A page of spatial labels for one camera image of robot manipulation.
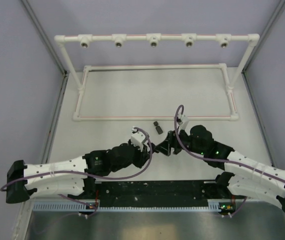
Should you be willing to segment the small black water faucet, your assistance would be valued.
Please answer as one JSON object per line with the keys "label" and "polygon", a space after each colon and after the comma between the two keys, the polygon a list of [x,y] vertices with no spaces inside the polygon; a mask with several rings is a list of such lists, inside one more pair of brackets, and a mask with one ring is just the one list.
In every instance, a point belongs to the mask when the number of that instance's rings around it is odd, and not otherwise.
{"label": "small black water faucet", "polygon": [[162,135],[164,131],[163,131],[162,127],[160,126],[159,122],[158,121],[154,121],[153,125],[155,127],[155,130],[156,130],[157,134],[158,135]]}

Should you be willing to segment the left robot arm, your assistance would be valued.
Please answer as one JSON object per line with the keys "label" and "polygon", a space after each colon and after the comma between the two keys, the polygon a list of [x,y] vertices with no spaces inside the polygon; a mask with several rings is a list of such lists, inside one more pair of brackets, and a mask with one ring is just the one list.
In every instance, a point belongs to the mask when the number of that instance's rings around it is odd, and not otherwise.
{"label": "left robot arm", "polygon": [[[47,164],[26,164],[16,160],[6,175],[1,191],[6,203],[23,203],[37,197],[65,195],[75,199],[95,195],[96,180],[129,180],[141,175],[151,164],[155,145],[146,140],[142,145],[129,140],[107,150],[94,150],[76,158]],[[131,165],[140,171],[122,177],[110,176]]]}

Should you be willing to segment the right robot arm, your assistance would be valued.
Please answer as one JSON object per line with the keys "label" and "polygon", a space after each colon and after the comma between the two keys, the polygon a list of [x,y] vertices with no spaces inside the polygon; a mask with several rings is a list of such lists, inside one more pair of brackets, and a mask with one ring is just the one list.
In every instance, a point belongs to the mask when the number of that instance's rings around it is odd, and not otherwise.
{"label": "right robot arm", "polygon": [[185,151],[223,172],[217,176],[216,193],[227,198],[244,196],[280,208],[285,213],[285,170],[255,161],[234,148],[214,140],[203,125],[169,131],[165,140],[154,148],[166,156]]}

